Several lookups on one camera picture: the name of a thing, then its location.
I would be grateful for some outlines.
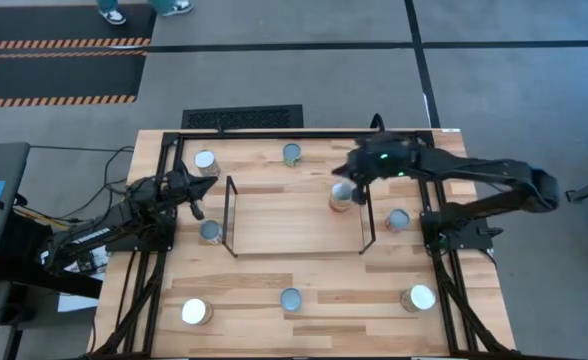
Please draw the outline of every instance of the person's foot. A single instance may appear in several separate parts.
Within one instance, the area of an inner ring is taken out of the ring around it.
[[[187,0],[180,0],[174,3],[174,5],[172,5],[172,9],[164,14],[162,14],[163,16],[172,16],[172,15],[178,15],[178,14],[185,14],[188,13],[190,11],[192,11],[192,4],[190,4],[189,1]]]
[[[112,10],[112,11],[106,11],[106,12],[99,10],[98,13],[101,14],[101,16],[104,17],[105,20],[107,20],[107,22],[112,25],[123,25],[123,24],[125,24],[125,21],[127,21],[125,16],[123,16],[123,14],[121,14],[118,10]]]

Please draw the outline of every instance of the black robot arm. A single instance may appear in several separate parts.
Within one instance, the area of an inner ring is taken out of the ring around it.
[[[556,179],[522,161],[462,158],[442,149],[405,141],[392,133],[380,132],[359,139],[356,143],[358,148],[348,153],[347,162],[332,173],[356,184],[352,199],[359,204],[365,203],[364,188],[379,178],[409,176],[422,181],[463,179],[506,187],[505,191],[496,195],[467,204],[450,202],[441,205],[438,212],[426,211],[421,214],[421,227],[427,251],[433,258],[439,286],[454,300],[485,348],[493,353],[487,356],[484,354],[488,353],[478,352],[458,354],[470,359],[537,358],[509,350],[487,330],[447,273],[441,258],[441,240],[446,239],[447,243],[470,222],[492,215],[514,210],[543,213],[556,209],[559,204]]]
[[[348,153],[347,162],[332,173],[356,184],[352,198],[361,205],[365,203],[364,187],[374,180],[409,176],[425,181],[463,179],[509,188],[465,205],[452,205],[451,211],[447,207],[441,208],[444,225],[460,219],[475,220],[514,210],[539,213],[558,207],[556,179],[522,161],[458,157],[442,149],[410,143],[386,132],[359,139],[357,145],[357,149]]]
[[[163,176],[139,179],[125,189],[123,201],[104,215],[54,234],[41,253],[45,268],[62,273],[66,267],[91,250],[106,246],[107,251],[165,251],[174,237],[177,206],[188,202],[192,215],[204,215],[197,201],[218,180],[191,175],[185,164]]]

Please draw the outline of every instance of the hazard tape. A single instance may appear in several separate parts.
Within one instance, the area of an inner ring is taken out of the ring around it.
[[[81,57],[81,56],[118,56],[118,55],[147,56],[147,52],[137,50],[137,51],[94,51],[94,52],[60,52],[60,53],[34,53],[34,54],[0,54],[0,59]]]
[[[136,96],[134,95],[35,97],[0,99],[0,107],[130,104],[134,101],[136,101]]]
[[[0,49],[57,49],[79,47],[107,46],[144,46],[149,45],[148,38],[122,39],[68,39],[68,40],[3,40]]]

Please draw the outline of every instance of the gray floor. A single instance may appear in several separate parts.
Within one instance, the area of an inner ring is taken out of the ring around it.
[[[587,0],[414,2],[424,41],[588,40]],[[190,15],[159,19],[152,43],[411,39],[402,1],[194,3]],[[588,182],[588,48],[426,56],[441,124],[462,129],[471,156],[528,161],[557,176],[563,190]],[[411,50],[153,54],[136,103],[0,109],[0,142],[118,148],[133,144],[139,129],[179,127],[183,109],[299,103],[308,127],[364,126],[374,112],[389,127],[428,125]],[[109,156],[34,149],[21,193],[60,215],[100,188]],[[110,179],[125,176],[129,160],[119,155]],[[87,214],[105,206],[102,197]],[[491,223],[506,230],[495,241],[496,258],[518,348],[588,358],[588,201]],[[41,301],[19,358],[76,356],[85,348],[92,312],[55,316],[54,305]]]

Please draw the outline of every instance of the can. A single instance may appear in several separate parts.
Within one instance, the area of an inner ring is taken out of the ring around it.
[[[190,325],[207,324],[214,315],[214,307],[202,299],[189,299],[181,309],[181,319]]]
[[[330,208],[336,212],[343,212],[352,205],[352,185],[342,182],[332,185],[330,192]]]
[[[410,223],[410,216],[404,210],[394,209],[385,219],[385,226],[391,232],[400,232]]]
[[[194,164],[203,176],[219,176],[221,168],[216,162],[214,153],[209,150],[201,150],[194,155]]]
[[[436,297],[425,285],[416,285],[401,292],[401,305],[409,312],[428,310],[436,303]]]
[[[281,293],[281,307],[285,311],[296,312],[301,309],[303,297],[296,288],[287,288]]]
[[[201,223],[201,237],[208,244],[220,244],[223,240],[223,229],[214,220],[207,220]]]
[[[301,161],[301,147],[296,144],[287,144],[283,147],[283,162],[287,166],[294,167]]]

